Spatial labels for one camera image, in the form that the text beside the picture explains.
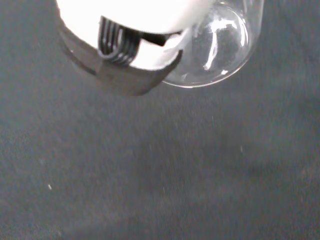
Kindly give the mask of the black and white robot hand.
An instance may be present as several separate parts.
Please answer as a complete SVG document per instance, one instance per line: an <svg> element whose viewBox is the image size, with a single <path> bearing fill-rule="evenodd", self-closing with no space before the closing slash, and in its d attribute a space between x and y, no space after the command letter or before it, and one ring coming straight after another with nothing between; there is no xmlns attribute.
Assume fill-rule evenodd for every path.
<svg viewBox="0 0 320 240"><path fill-rule="evenodd" d="M142 96L179 65L211 0L57 0L60 44L99 89Z"/></svg>

